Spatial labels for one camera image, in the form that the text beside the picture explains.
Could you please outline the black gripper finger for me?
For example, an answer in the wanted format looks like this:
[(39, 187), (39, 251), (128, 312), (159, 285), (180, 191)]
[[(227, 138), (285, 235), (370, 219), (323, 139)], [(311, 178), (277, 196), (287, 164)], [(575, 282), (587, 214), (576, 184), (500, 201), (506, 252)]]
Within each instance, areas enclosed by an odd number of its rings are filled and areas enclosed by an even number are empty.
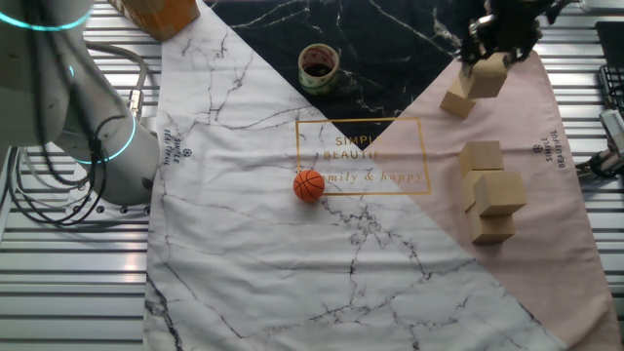
[(492, 15), (473, 20), (468, 26), (468, 34), (462, 41), (460, 48), (460, 60), (462, 61), (462, 73), (465, 76), (472, 74), (473, 67), (483, 59), (488, 59), (490, 53), (487, 50), (481, 35), (492, 23)]
[(534, 43), (508, 46), (505, 49), (504, 64), (506, 66), (513, 66), (519, 62), (525, 61), (530, 56), (534, 46)]

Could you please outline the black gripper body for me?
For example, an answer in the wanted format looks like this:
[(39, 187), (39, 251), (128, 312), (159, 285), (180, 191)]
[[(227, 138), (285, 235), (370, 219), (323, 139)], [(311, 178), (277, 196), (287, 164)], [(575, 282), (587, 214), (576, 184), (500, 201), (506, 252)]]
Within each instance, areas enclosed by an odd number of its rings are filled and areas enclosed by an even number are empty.
[(541, 38), (536, 18), (545, 15), (553, 23), (553, 5), (553, 0), (487, 0), (493, 20), (485, 29), (486, 51), (530, 52)]

